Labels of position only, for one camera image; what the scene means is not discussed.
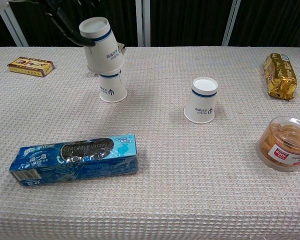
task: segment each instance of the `barcode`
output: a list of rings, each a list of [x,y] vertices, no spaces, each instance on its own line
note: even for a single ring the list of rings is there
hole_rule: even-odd
[[[280,54],[280,56],[281,56],[281,59],[282,59],[283,61],[289,61],[289,58],[288,58],[287,55]]]
[[[19,181],[28,180],[28,179],[41,179],[40,174],[35,169],[14,171],[12,174]]]

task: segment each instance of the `biscuit box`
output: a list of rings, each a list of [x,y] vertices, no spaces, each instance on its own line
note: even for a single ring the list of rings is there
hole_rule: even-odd
[[[21,147],[9,171],[23,186],[136,173],[136,137]]]
[[[28,74],[42,78],[55,69],[52,61],[24,56],[19,57],[7,66],[11,72]]]

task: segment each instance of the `gold foil package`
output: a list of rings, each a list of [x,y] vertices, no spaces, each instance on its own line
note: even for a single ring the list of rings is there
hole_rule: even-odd
[[[285,100],[294,98],[298,81],[287,55],[271,53],[263,69],[270,96]]]

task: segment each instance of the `white paper cup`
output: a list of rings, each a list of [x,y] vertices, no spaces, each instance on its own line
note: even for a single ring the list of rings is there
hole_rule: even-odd
[[[99,74],[100,98],[107,103],[120,102],[127,96],[121,70]]]
[[[121,69],[125,63],[125,57],[118,49],[117,40],[106,18],[88,18],[80,23],[79,30],[81,36],[95,43],[95,46],[84,47],[90,71],[105,74]]]
[[[184,115],[196,124],[205,124],[215,117],[218,83],[210,77],[193,80],[189,100]]]

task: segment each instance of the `plastic container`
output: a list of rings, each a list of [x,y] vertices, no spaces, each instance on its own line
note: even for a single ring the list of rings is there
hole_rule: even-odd
[[[300,120],[279,116],[272,119],[256,144],[256,152],[269,167],[292,172],[300,167]]]

